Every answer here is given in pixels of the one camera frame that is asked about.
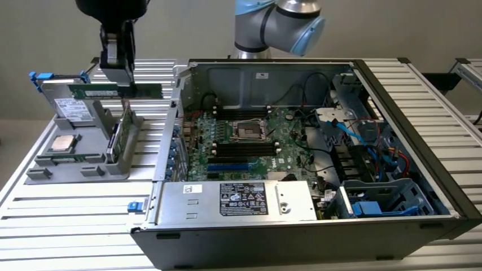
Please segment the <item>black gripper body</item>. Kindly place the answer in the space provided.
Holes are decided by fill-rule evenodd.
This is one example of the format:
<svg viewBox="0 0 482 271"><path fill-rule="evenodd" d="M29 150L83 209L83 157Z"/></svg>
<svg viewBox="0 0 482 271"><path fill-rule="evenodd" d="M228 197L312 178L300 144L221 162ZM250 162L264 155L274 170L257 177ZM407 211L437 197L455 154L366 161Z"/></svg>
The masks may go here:
<svg viewBox="0 0 482 271"><path fill-rule="evenodd" d="M140 0L75 0L75 4L81 12L103 25L122 24L146 14L146 1Z"/></svg>

